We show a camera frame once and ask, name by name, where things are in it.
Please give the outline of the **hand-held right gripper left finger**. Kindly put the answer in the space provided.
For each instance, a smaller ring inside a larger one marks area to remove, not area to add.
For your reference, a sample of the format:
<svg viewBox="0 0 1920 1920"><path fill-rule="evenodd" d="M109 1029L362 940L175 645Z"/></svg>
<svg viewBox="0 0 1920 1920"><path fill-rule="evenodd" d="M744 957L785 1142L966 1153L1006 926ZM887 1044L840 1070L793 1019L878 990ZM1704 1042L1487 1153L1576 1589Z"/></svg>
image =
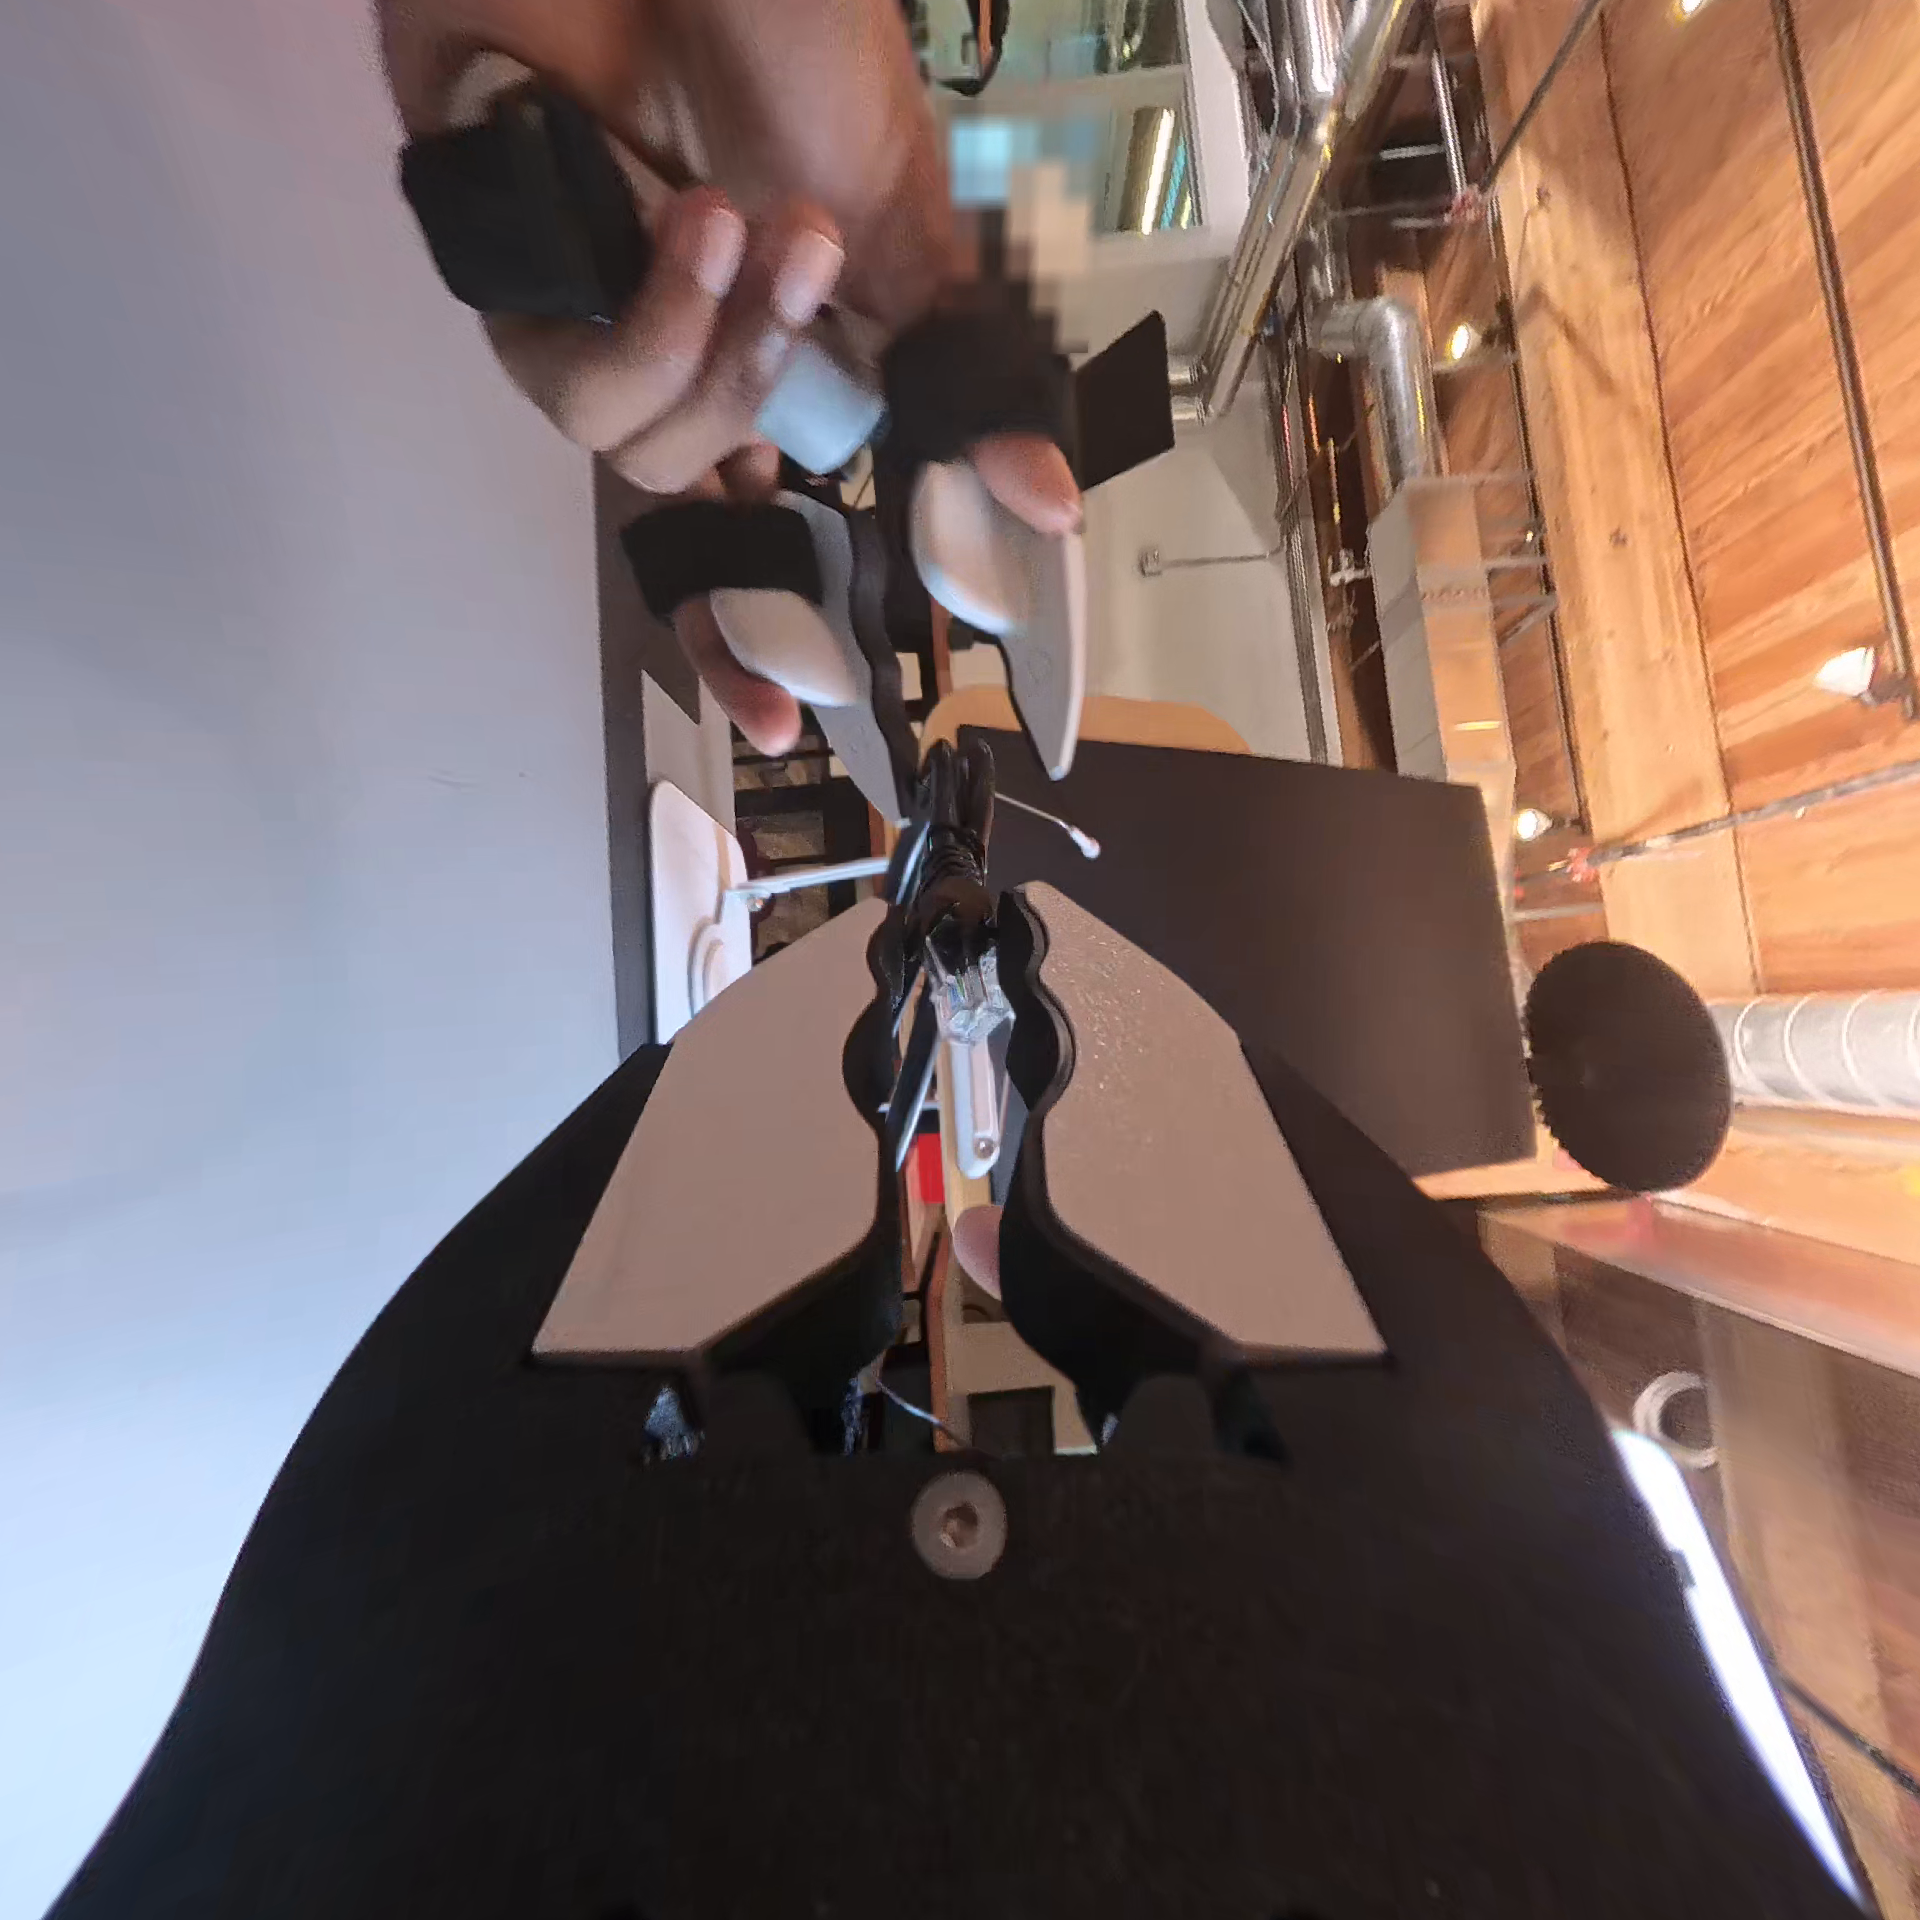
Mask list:
<svg viewBox="0 0 1920 1920"><path fill-rule="evenodd" d="M900 1330L897 914L865 900L666 1044L531 1340L557 1370L674 1384L714 1447L733 1392L845 1453L855 1378Z"/></svg>

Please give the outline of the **silver spiral air duct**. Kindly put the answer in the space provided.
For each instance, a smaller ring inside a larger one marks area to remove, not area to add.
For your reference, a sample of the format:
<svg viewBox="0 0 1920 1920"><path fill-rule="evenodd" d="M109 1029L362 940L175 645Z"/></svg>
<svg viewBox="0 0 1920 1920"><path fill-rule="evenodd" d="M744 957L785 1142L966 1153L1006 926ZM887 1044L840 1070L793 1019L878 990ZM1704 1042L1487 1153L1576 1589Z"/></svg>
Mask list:
<svg viewBox="0 0 1920 1920"><path fill-rule="evenodd" d="M1918 1118L1918 990L1705 1005L1738 1104Z"/></svg>

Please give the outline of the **black fuzzy round disc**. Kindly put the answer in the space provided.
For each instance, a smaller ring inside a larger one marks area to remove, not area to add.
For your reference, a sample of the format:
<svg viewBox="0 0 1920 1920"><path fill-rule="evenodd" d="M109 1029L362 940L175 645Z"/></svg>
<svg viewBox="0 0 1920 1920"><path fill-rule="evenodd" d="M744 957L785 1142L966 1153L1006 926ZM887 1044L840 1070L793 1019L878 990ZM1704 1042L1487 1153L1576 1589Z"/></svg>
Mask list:
<svg viewBox="0 0 1920 1920"><path fill-rule="evenodd" d="M1732 1130L1724 1037L1693 984L1618 940L1555 953L1522 999L1525 1070L1558 1144L1632 1192L1693 1185Z"/></svg>

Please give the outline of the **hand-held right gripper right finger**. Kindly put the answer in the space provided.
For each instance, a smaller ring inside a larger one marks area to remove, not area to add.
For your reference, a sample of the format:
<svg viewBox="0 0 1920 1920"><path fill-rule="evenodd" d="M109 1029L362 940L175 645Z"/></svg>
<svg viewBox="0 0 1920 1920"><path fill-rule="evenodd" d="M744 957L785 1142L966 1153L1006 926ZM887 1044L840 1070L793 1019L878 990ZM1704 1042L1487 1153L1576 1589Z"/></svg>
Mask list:
<svg viewBox="0 0 1920 1920"><path fill-rule="evenodd" d="M1384 1333L1235 1028L1056 883L999 900L1024 1119L996 1280L1092 1443L1170 1378L1220 1447L1384 1389Z"/></svg>

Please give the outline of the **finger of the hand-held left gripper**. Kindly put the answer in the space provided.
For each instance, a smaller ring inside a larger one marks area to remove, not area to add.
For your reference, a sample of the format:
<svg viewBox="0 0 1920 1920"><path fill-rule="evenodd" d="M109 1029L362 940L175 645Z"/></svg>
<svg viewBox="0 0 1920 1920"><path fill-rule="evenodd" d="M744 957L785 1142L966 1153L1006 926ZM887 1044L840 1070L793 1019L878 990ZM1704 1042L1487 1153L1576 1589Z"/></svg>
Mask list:
<svg viewBox="0 0 1920 1920"><path fill-rule="evenodd" d="M840 510L807 491L778 491L800 512L820 563L820 610L837 639L849 691L804 694L845 774L896 826L914 808L921 746L906 718L897 648L883 624L887 555L876 512Z"/></svg>
<svg viewBox="0 0 1920 1920"><path fill-rule="evenodd" d="M1086 691L1089 588L1082 534L1009 534L1011 588L999 633L1018 724L1049 778L1070 774Z"/></svg>

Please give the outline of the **black square sheet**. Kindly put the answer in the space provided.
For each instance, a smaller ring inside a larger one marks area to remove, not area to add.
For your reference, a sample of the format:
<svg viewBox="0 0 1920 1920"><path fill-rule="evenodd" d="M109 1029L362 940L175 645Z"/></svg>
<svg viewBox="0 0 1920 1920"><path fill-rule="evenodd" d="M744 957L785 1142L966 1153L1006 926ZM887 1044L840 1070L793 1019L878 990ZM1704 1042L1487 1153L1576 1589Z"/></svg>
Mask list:
<svg viewBox="0 0 1920 1920"><path fill-rule="evenodd" d="M1070 373L1073 472L1082 491L1173 448L1169 332L1148 308Z"/></svg>

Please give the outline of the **rectangular metal duct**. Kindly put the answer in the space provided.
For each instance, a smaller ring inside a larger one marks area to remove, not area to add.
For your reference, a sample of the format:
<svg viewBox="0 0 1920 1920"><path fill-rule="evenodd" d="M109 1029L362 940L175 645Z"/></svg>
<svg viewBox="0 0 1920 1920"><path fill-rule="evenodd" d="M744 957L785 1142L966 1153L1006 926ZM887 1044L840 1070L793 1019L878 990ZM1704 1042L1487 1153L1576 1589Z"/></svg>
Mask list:
<svg viewBox="0 0 1920 1920"><path fill-rule="evenodd" d="M1474 487L1405 479L1369 526L1369 576L1400 774L1512 791Z"/></svg>

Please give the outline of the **person's left hand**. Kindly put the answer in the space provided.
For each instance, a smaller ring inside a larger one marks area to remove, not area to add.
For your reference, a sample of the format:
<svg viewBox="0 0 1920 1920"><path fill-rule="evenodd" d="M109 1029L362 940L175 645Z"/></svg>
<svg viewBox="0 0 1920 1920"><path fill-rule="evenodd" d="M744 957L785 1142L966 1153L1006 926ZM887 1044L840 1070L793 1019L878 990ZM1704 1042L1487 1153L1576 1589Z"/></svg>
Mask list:
<svg viewBox="0 0 1920 1920"><path fill-rule="evenodd" d="M1009 311L948 199L944 130L897 3L378 3L403 132L453 127L523 68L665 182L655 255L613 324L488 317L514 387L651 504L757 500L757 429L837 305L878 348L945 311Z"/></svg>

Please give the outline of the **shiny metal pipe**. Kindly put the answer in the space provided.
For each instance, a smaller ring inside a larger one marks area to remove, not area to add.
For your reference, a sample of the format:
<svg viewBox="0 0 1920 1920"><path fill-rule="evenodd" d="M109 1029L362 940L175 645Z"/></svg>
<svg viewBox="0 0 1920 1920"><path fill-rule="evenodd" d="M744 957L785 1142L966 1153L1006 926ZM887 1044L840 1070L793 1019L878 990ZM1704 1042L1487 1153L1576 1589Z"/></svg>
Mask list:
<svg viewBox="0 0 1920 1920"><path fill-rule="evenodd" d="M1308 218L1356 146L1415 17L1414 3L1286 3L1299 106L1269 142L1227 272L1192 358L1192 415L1223 420Z"/></svg>

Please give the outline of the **white ceiling light panel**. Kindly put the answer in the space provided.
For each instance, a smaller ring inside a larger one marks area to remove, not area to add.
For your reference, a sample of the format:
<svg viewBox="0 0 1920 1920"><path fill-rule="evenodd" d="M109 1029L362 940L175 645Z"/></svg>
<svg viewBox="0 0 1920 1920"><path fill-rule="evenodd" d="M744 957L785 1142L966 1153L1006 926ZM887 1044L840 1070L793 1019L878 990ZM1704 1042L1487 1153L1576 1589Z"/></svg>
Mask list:
<svg viewBox="0 0 1920 1920"><path fill-rule="evenodd" d="M1870 1879L1860 1871L1843 1820L1833 1810L1833 1796L1817 1760L1809 1760L1790 1713L1781 1686L1771 1671L1763 1639L1749 1622L1742 1601L1724 1568L1708 1529L1693 1503L1681 1465L1660 1443L1615 1426L1611 1432L1618 1464L1638 1495L1646 1520L1679 1577L1693 1633L1717 1677L1717 1691L1739 1724L1739 1733L1759 1762L1779 1803L1824 1864L1835 1889L1870 1910Z"/></svg>

